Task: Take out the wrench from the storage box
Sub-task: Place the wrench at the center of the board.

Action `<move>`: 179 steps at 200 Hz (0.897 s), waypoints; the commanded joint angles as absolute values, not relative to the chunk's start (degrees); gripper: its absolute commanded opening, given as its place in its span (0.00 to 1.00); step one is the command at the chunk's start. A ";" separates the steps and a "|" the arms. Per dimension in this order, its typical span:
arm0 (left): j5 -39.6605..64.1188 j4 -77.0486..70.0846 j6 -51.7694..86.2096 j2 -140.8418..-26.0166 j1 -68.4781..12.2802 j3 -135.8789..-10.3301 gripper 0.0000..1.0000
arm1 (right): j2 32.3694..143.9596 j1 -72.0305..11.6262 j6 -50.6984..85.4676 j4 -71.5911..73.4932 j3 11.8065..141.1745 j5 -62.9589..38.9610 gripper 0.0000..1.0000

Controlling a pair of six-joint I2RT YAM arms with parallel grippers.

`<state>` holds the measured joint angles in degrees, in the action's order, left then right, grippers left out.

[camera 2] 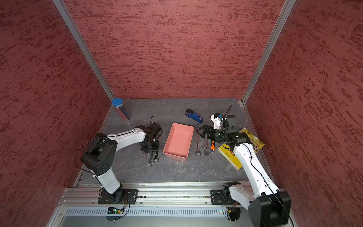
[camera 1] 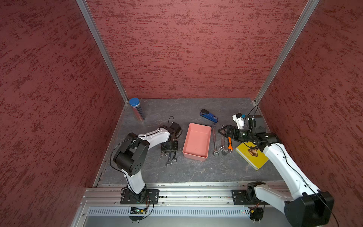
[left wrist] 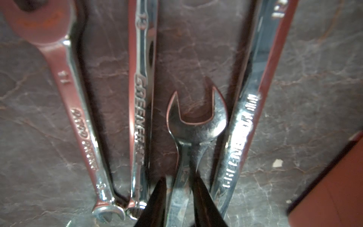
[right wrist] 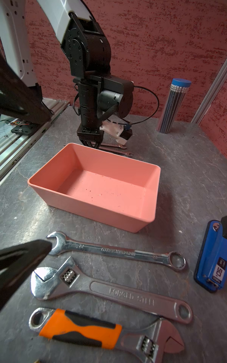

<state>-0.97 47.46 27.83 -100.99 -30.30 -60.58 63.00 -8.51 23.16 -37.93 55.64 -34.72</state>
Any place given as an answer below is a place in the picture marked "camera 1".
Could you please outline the silver end wrench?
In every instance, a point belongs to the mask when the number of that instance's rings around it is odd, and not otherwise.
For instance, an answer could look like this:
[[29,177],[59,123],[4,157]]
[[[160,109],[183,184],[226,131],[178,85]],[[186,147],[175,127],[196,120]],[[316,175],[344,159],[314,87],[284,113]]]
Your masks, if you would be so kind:
[[173,153],[173,158],[171,160],[172,163],[177,163],[176,151]]

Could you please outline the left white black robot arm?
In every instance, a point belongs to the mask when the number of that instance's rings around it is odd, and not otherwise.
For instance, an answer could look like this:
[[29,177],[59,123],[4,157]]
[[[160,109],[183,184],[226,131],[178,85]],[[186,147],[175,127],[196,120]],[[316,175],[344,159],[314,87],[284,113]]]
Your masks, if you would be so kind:
[[173,122],[170,126],[163,125],[146,134],[129,133],[119,145],[113,162],[117,165],[117,170],[120,170],[126,178],[127,192],[137,202],[144,202],[147,197],[146,184],[141,174],[147,152],[160,145],[163,153],[174,154],[178,150],[177,139],[181,134],[181,126]]

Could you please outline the pink plastic storage box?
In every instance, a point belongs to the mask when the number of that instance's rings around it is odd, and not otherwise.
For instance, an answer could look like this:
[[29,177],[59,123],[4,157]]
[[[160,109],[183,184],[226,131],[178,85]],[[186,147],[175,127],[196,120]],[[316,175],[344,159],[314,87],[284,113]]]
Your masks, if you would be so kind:
[[211,126],[190,123],[182,153],[185,158],[204,162],[209,155]]

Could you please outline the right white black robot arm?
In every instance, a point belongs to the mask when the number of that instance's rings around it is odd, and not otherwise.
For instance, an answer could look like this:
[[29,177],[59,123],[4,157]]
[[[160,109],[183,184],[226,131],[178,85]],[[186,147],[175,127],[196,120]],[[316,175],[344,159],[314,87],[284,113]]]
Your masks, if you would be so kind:
[[236,114],[236,126],[226,125],[218,133],[232,141],[240,142],[254,157],[265,155],[283,178],[289,193],[281,193],[265,182],[247,184],[242,193],[245,204],[250,208],[252,220],[260,220],[263,211],[259,205],[264,202],[282,212],[293,227],[317,227],[329,223],[333,216],[334,198],[329,192],[321,191],[298,167],[288,154],[279,137],[267,132],[262,125],[262,116]]

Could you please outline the long silver combination wrench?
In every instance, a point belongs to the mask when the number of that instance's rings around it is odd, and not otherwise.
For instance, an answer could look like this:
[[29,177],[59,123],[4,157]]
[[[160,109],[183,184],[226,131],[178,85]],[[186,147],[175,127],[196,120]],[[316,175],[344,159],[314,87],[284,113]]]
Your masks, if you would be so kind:
[[214,151],[213,151],[213,155],[215,157],[219,156],[219,151],[217,150],[217,145],[216,145],[216,124],[212,124],[212,137],[213,137],[213,144],[214,144]]

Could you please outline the orange handled adjustable wrench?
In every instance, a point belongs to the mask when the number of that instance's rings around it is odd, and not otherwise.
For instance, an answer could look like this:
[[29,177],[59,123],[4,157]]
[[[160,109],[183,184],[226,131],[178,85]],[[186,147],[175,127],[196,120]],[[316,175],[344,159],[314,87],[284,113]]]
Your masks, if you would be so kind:
[[232,145],[232,138],[228,137],[228,152],[232,153],[233,152],[233,145]]

